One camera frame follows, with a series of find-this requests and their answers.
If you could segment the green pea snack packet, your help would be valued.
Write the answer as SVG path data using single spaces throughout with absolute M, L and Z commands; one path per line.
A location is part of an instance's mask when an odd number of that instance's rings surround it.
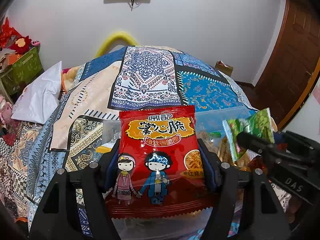
M 246 149 L 239 146 L 236 140 L 237 135 L 241 132 L 275 143 L 269 108 L 260 110 L 246 119 L 223 120 L 222 125 L 229 143 L 232 161 L 238 161 L 246 152 Z

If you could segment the clear bag fried snacks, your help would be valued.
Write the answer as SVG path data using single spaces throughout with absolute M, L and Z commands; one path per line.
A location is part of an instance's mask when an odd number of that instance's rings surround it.
M 222 136 L 220 132 L 200 131 L 196 133 L 198 139 L 202 139 L 205 146 L 210 152 L 215 153 L 222 162 L 227 162 L 232 166 L 237 166 L 240 170 L 250 171 L 249 163 L 255 157 L 255 154 L 249 150 L 237 161 L 232 160 L 229 148 L 229 142 L 226 136 Z

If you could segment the yellow foam tube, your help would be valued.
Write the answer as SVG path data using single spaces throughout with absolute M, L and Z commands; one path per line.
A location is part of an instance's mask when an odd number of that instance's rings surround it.
M 138 45 L 138 42 L 128 33 L 124 31 L 116 31 L 104 40 L 94 57 L 97 58 L 104 55 L 112 47 L 114 43 L 125 43 L 129 46 Z

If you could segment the small cardboard box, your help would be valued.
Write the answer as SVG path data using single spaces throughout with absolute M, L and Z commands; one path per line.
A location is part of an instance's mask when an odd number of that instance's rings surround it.
M 223 72 L 224 74 L 226 74 L 229 77 L 231 77 L 232 72 L 233 72 L 233 67 L 225 64 L 222 61 L 217 61 L 215 68 L 218 69 L 219 71 Z

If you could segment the brown wooden door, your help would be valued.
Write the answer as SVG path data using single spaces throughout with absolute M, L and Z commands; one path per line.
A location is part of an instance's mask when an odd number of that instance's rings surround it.
M 319 18 L 307 5 L 286 0 L 276 44 L 255 86 L 278 128 L 302 107 L 319 73 L 318 61 Z

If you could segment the red decorations pile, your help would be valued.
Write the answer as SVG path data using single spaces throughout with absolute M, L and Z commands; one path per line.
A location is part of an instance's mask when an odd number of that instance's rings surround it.
M 14 64 L 31 48 L 37 48 L 40 42 L 29 36 L 22 36 L 14 27 L 10 26 L 6 17 L 1 25 L 1 68 Z

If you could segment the green storage box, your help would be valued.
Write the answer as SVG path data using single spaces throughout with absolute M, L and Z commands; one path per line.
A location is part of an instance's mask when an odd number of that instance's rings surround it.
M 9 95 L 21 92 L 24 87 L 43 73 L 43 66 L 38 48 L 34 47 L 20 57 L 14 64 L 8 66 L 1 74 L 5 91 Z

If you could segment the white plastic bag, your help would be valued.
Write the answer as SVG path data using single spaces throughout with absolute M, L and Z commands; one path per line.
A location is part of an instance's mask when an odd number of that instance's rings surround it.
M 43 125 L 59 105 L 62 61 L 27 85 L 12 108 L 11 118 Z

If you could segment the pink pig figurine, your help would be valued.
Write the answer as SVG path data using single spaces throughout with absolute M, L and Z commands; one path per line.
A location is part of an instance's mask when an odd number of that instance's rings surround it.
M 0 118 L 2 128 L 8 129 L 12 123 L 12 104 L 0 95 Z

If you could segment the patchwork patterned bedspread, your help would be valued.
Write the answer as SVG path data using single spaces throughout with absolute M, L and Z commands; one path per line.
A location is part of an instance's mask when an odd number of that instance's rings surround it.
M 43 124 L 2 128 L 1 238 L 30 239 L 56 171 L 84 169 L 119 142 L 103 195 L 119 239 L 201 239 L 213 210 L 197 132 L 253 108 L 221 71 L 184 51 L 125 46 L 62 69 L 59 105 Z

